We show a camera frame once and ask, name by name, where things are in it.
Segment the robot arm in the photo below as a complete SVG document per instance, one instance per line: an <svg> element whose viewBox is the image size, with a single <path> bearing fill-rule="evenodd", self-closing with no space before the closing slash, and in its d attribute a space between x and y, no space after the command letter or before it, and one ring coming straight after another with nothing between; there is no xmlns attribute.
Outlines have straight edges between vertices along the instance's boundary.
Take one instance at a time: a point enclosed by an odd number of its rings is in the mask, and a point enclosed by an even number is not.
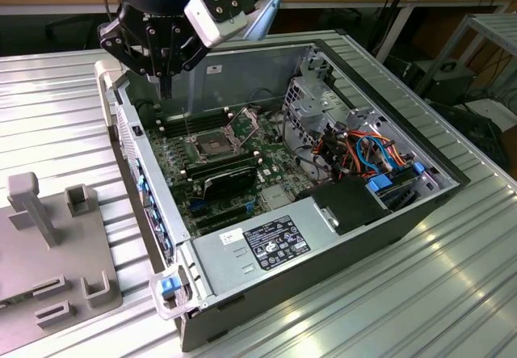
<svg viewBox="0 0 517 358"><path fill-rule="evenodd" d="M166 98L170 77L242 31L257 1L120 0L116 18L99 27L100 45L135 73L159 78Z"/></svg>

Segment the blue plastic clip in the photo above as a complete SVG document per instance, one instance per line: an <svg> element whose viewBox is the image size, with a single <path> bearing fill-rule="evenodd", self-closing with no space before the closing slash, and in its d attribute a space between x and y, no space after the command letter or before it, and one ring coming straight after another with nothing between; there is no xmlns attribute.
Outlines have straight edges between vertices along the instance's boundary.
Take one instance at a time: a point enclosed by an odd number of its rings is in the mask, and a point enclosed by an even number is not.
<svg viewBox="0 0 517 358"><path fill-rule="evenodd" d="M424 167L423 164L420 162L414 162L413 168L415 171L418 172L419 175L426 170L426 167Z"/></svg>
<svg viewBox="0 0 517 358"><path fill-rule="evenodd" d="M181 288L181 280L179 276L167 277L160 281L162 286L162 296L168 299L174 296L174 292Z"/></svg>
<svg viewBox="0 0 517 358"><path fill-rule="evenodd" d="M378 175L369 179L368 186L374 191L377 192L383 188L391 186L393 183L388 176L386 175Z"/></svg>

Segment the slotted aluminum surface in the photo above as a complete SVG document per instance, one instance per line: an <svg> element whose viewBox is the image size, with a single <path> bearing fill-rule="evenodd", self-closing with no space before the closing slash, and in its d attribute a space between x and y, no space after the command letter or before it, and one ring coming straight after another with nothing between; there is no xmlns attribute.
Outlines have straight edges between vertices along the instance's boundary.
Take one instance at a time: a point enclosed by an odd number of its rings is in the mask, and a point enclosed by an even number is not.
<svg viewBox="0 0 517 358"><path fill-rule="evenodd" d="M468 25L512 55L517 55L517 15L473 15Z"/></svg>
<svg viewBox="0 0 517 358"><path fill-rule="evenodd" d="M0 200L5 176L28 169L42 193L94 185L124 304L12 356L515 356L517 187L427 105L335 32L319 37L472 180L400 242L286 301L225 337L182 354L174 323L150 299L151 274L110 151L95 89L100 51L0 60ZM361 97L336 82L356 105Z"/></svg>

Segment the blue connector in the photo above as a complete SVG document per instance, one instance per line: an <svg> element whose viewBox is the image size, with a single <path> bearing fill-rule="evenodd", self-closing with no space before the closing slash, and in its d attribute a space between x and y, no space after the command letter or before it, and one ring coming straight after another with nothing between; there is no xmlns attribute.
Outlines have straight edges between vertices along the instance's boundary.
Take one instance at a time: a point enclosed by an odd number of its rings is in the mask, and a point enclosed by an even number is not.
<svg viewBox="0 0 517 358"><path fill-rule="evenodd" d="M137 184L138 191L142 191L142 188L144 187L144 183L145 183L145 177L144 177L144 175L140 175L140 177L138 178L138 184Z"/></svg>
<svg viewBox="0 0 517 358"><path fill-rule="evenodd" d="M419 175L426 170L426 167L424 167L423 164L420 162L414 162L413 168L415 171L417 171Z"/></svg>
<svg viewBox="0 0 517 358"><path fill-rule="evenodd" d="M174 292L181 288L181 280L179 276L172 276L160 281L162 286L162 297L169 300L174 297Z"/></svg>
<svg viewBox="0 0 517 358"><path fill-rule="evenodd" d="M379 190L389 187L392 184L392 181L386 175L377 175L370 178L368 181L368 186L370 186L374 192L378 192Z"/></svg>
<svg viewBox="0 0 517 358"><path fill-rule="evenodd" d="M253 211L253 205L254 205L254 200L252 200L251 202L248 202L246 203L246 213L251 213Z"/></svg>

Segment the power supply label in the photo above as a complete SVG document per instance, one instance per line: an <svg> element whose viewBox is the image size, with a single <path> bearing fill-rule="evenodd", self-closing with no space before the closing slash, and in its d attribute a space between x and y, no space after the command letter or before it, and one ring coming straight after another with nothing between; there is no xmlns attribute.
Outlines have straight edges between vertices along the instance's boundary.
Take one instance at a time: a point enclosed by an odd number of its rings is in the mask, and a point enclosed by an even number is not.
<svg viewBox="0 0 517 358"><path fill-rule="evenodd" d="M244 238L264 271L310 251L289 215L245 231Z"/></svg>

